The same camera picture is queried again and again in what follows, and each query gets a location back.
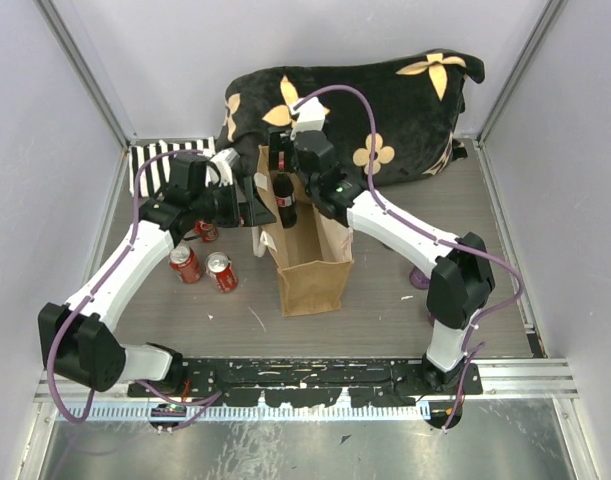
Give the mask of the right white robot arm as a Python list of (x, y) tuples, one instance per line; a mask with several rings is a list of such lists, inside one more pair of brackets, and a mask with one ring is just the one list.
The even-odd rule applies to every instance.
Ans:
[(385, 244), (428, 278), (426, 306), (434, 323), (422, 379), (434, 393), (450, 391), (465, 369), (464, 342), (472, 320), (495, 288), (482, 238), (435, 229), (373, 194), (340, 165), (322, 131), (272, 127), (268, 153), (271, 168), (297, 176), (319, 214)]

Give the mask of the glass cola bottle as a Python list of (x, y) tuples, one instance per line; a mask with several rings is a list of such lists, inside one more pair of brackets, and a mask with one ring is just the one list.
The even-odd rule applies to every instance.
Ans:
[(282, 226), (284, 229), (289, 229), (297, 223), (297, 211), (294, 186), (285, 172), (285, 165), (285, 154), (280, 151), (278, 153), (278, 171), (272, 185)]

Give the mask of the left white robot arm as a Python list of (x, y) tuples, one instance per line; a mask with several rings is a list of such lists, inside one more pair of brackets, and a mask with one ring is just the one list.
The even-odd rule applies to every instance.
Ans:
[(276, 217), (260, 201), (254, 178), (233, 149), (205, 157), (168, 153), (170, 174), (158, 195), (134, 201), (133, 224), (113, 254), (64, 304), (38, 315), (50, 380), (61, 376), (97, 392), (118, 382), (149, 380), (163, 396), (179, 393), (185, 372), (178, 353), (159, 345), (122, 345), (114, 331), (131, 298), (197, 221), (220, 228), (255, 227)]

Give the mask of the brown jute canvas bag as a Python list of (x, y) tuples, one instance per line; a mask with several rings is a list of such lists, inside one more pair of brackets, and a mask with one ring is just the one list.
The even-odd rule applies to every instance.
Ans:
[(258, 228), (255, 253), (269, 252), (276, 264), (282, 315), (303, 316), (339, 310), (354, 260), (353, 231), (318, 212), (302, 183), (291, 174), (296, 224), (280, 221)]

